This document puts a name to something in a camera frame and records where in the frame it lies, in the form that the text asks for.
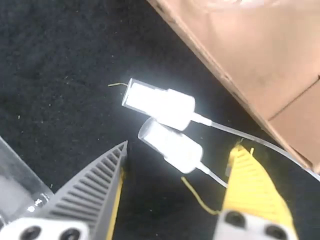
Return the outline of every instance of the yellow plastic part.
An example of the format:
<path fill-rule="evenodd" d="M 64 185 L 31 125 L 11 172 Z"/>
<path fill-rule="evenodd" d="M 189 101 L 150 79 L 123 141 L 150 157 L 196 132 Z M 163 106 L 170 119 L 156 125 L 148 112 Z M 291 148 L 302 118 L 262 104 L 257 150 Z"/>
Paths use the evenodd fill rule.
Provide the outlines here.
<path fill-rule="evenodd" d="M 123 172 L 122 169 L 121 169 L 121 173 L 120 174 L 121 175 L 120 175 L 120 179 L 119 179 L 118 186 L 117 186 L 116 193 L 115 193 L 115 199 L 114 199 L 112 214 L 111 214 L 110 223 L 109 223 L 109 227 L 108 227 L 108 232 L 107 232 L 107 235 L 105 237 L 105 240 L 112 240 L 113 235 L 114 235 L 115 224 L 116 224 L 117 213 L 118 213 L 119 202 L 120 202 L 120 196 L 121 196 L 121 189 L 122 189 L 122 185 L 123 185 L 123 182 L 124 182 L 124 172 Z"/>
<path fill-rule="evenodd" d="M 266 170 L 243 146 L 229 155 L 231 167 L 223 209 L 248 213 L 282 224 L 296 233 L 291 212 Z"/>

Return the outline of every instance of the thin plastic tubing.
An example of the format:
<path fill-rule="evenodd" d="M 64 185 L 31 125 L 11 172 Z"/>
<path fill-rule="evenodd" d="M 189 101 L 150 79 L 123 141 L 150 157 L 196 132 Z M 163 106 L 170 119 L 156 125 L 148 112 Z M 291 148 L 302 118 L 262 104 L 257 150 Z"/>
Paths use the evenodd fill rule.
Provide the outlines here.
<path fill-rule="evenodd" d="M 213 178 L 217 183 L 219 183 L 221 186 L 227 188 L 228 184 L 224 182 L 220 177 L 215 175 L 207 166 L 205 166 L 202 162 L 198 164 L 196 167 L 197 169 L 201 170 L 205 174 L 209 175 L 211 178 Z"/>
<path fill-rule="evenodd" d="M 255 141 L 255 142 L 259 143 L 259 144 L 262 144 L 262 145 L 264 145 L 264 146 L 276 151 L 277 153 L 285 156 L 286 158 L 290 159 L 292 162 L 297 164 L 299 167 L 301 167 L 303 170 L 305 170 L 307 173 L 309 173 L 312 177 L 314 177 L 316 180 L 318 180 L 320 182 L 320 175 L 314 173 L 310 169 L 305 169 L 304 167 L 302 167 L 301 164 L 299 162 L 297 162 L 287 151 L 281 149 L 280 147 L 278 147 L 278 146 L 276 146 L 276 145 L 274 145 L 274 144 L 272 144 L 272 143 L 270 143 L 270 142 L 268 142 L 266 140 L 263 140 L 263 139 L 261 139 L 259 137 L 250 135 L 250 134 L 245 133 L 243 131 L 239 131 L 239 130 L 233 129 L 233 128 L 228 127 L 228 126 L 224 126 L 224 125 L 216 123 L 216 122 L 214 122 L 212 120 L 211 120 L 210 127 L 213 127 L 213 128 L 225 131 L 227 133 L 230 133 L 230 134 L 233 134 L 233 135 L 237 135 L 239 137 L 242 137 L 242 138 L 245 138 L 245 139 L 249 139 L 249 140 Z"/>

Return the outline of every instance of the clear plastic tube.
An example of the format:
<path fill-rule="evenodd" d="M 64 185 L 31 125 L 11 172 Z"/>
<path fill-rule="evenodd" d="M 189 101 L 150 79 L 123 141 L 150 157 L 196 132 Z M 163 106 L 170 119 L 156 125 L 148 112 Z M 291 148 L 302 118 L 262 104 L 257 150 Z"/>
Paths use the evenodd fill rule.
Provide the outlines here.
<path fill-rule="evenodd" d="M 222 130 L 222 131 L 225 131 L 225 132 L 228 132 L 230 134 L 234 134 L 234 135 L 240 136 L 240 137 L 245 138 L 245 139 L 252 140 L 254 142 L 257 142 L 259 144 L 262 144 L 262 145 L 266 146 L 267 148 L 270 148 L 270 149 L 276 151 L 277 153 L 279 153 L 279 154 L 285 156 L 286 158 L 290 159 L 292 162 L 297 164 L 299 167 L 301 167 L 303 170 L 305 170 L 307 173 L 309 173 L 312 177 L 314 177 L 316 180 L 318 180 L 320 182 L 320 175 L 314 173 L 310 169 L 305 169 L 304 167 L 302 167 L 301 164 L 299 162 L 297 162 L 287 151 L 281 149 L 280 147 L 278 147 L 278 146 L 276 146 L 276 145 L 274 145 L 274 144 L 272 144 L 272 143 L 270 143 L 270 142 L 268 142 L 266 140 L 263 140 L 263 139 L 261 139 L 259 137 L 250 135 L 250 134 L 245 133 L 243 131 L 239 131 L 239 130 L 233 129 L 233 128 L 228 127 L 228 126 L 224 126 L 224 125 L 216 123 L 214 121 L 211 121 L 211 127 L 219 129 L 219 130 Z"/>
<path fill-rule="evenodd" d="M 227 188 L 228 184 L 224 182 L 220 177 L 215 175 L 208 167 L 206 167 L 202 162 L 198 164 L 196 167 L 197 169 L 201 170 L 205 174 L 209 175 L 211 178 L 213 178 L 217 183 L 219 183 L 221 186 Z"/>
<path fill-rule="evenodd" d="M 262 144 L 264 146 L 266 146 L 267 148 L 270 148 L 274 151 L 276 151 L 277 153 L 285 156 L 286 158 L 290 159 L 292 162 L 294 162 L 295 164 L 297 164 L 299 167 L 301 167 L 303 170 L 305 170 L 308 174 L 310 174 L 312 177 L 314 177 L 316 180 L 318 180 L 320 182 L 320 175 L 314 173 L 312 170 L 310 169 L 305 169 L 303 166 L 301 166 L 301 164 L 299 162 L 297 162 L 287 151 L 281 149 L 280 147 L 272 144 L 271 142 L 268 142 L 266 140 L 263 140 L 259 137 L 256 137 L 256 136 L 253 136 L 253 135 L 250 135 L 248 133 L 245 133 L 243 131 L 239 131 L 239 130 L 236 130 L 236 129 L 233 129 L 231 127 L 228 127 L 228 126 L 225 126 L 225 125 L 222 125 L 222 124 L 219 124 L 219 123 L 216 123 L 212 120 L 210 120 L 209 118 L 206 118 L 200 114 L 197 114 L 197 113 L 193 113 L 192 115 L 192 120 L 194 122 L 197 122 L 197 123 L 200 123 L 200 124 L 204 124 L 204 125 L 207 125 L 209 127 L 213 127 L 213 128 L 216 128 L 216 129 L 219 129 L 219 130 L 222 130 L 224 132 L 227 132 L 227 133 L 230 133 L 230 134 L 233 134 L 233 135 L 237 135 L 239 137 L 242 137 L 242 138 L 245 138 L 245 139 L 249 139 L 251 141 L 254 141 L 254 142 L 257 142 L 259 144 Z"/>

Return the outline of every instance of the gray plastic part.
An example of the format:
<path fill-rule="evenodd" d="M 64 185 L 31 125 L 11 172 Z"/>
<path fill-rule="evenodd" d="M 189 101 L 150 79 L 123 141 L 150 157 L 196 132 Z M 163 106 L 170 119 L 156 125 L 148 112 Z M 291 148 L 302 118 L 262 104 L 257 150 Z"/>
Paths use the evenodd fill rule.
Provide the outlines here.
<path fill-rule="evenodd" d="M 125 141 L 91 162 L 59 189 L 37 217 L 85 222 L 91 239 L 105 240 L 127 146 Z"/>

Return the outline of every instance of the screw hole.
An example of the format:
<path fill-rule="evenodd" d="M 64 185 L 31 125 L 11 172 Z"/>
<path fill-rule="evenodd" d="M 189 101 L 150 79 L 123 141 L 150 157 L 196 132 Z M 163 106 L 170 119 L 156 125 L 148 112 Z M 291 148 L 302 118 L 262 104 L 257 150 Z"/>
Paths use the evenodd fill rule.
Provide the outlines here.
<path fill-rule="evenodd" d="M 275 225 L 268 226 L 265 229 L 265 234 L 278 240 L 287 240 L 286 232 L 282 228 Z"/>
<path fill-rule="evenodd" d="M 226 223 L 229 223 L 238 228 L 245 228 L 246 226 L 245 217 L 237 211 L 228 212 L 224 220 Z"/>
<path fill-rule="evenodd" d="M 40 235 L 40 232 L 41 228 L 39 226 L 28 227 L 21 234 L 20 240 L 34 240 Z"/>
<path fill-rule="evenodd" d="M 69 228 L 62 233 L 60 240 L 78 240 L 79 238 L 80 231 L 75 228 Z"/>

